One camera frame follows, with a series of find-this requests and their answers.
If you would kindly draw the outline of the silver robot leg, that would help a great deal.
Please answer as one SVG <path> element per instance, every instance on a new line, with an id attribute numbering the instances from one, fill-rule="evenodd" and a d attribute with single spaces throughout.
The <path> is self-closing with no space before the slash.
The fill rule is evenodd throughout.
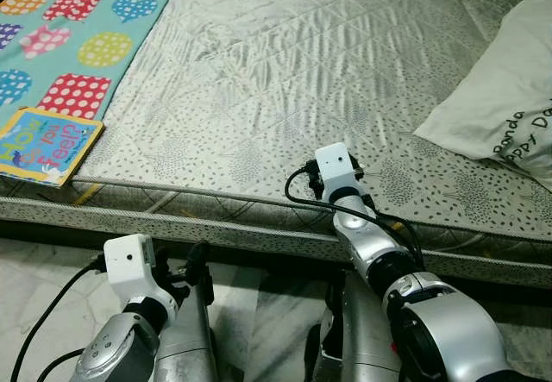
<path id="1" fill-rule="evenodd" d="M 326 310 L 308 332 L 304 382 L 403 382 L 381 298 L 352 269 L 328 285 Z"/>
<path id="2" fill-rule="evenodd" d="M 218 382 L 216 337 L 208 314 L 213 302 L 210 269 L 205 261 L 189 261 L 182 280 L 190 294 L 176 320 L 161 332 L 153 382 Z"/>

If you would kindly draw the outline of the grey quilted mattress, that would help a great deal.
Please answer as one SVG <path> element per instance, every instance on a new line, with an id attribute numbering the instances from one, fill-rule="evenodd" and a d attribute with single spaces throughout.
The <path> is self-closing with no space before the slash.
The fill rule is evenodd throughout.
<path id="1" fill-rule="evenodd" d="M 549 192 L 415 135 L 521 1 L 169 0 L 72 182 L 0 178 L 0 237 L 142 233 L 348 263 L 329 213 L 283 192 L 342 142 L 431 271 L 549 287 Z"/>

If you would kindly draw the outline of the blue yellow children's book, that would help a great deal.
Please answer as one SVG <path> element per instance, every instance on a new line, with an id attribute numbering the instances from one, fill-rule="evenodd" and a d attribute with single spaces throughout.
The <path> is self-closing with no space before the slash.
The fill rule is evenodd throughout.
<path id="1" fill-rule="evenodd" d="M 18 110 L 0 129 L 0 176 L 60 188 L 71 180 L 104 128 L 94 119 Z"/>

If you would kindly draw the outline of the teal blanket with dotted shapes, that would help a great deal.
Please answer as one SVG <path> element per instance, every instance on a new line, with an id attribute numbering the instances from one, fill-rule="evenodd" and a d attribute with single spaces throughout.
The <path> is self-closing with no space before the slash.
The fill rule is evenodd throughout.
<path id="1" fill-rule="evenodd" d="M 99 121 L 168 0 L 0 0 L 0 128 L 22 109 Z"/>

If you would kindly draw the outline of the silver right robot leg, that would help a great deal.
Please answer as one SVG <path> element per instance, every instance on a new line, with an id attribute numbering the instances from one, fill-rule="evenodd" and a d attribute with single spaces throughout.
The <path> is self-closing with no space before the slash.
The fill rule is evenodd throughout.
<path id="1" fill-rule="evenodd" d="M 403 382 L 381 298 L 352 269 L 328 285 L 326 310 L 308 332 L 304 382 Z"/>

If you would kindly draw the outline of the white printed pillow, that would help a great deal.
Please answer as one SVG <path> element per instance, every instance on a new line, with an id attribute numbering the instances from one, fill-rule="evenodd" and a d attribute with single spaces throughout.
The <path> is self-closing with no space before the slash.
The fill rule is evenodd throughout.
<path id="1" fill-rule="evenodd" d="M 469 159 L 492 159 L 551 188 L 552 0 L 524 0 L 456 89 L 415 130 Z"/>

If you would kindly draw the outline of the silver left robot leg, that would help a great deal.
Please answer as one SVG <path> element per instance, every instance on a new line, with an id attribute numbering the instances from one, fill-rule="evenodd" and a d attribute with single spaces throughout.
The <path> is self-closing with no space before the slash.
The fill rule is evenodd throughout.
<path id="1" fill-rule="evenodd" d="M 216 337 L 208 314 L 213 302 L 210 269 L 205 261 L 189 261 L 182 280 L 190 294 L 176 320 L 161 332 L 153 382 L 218 382 Z"/>

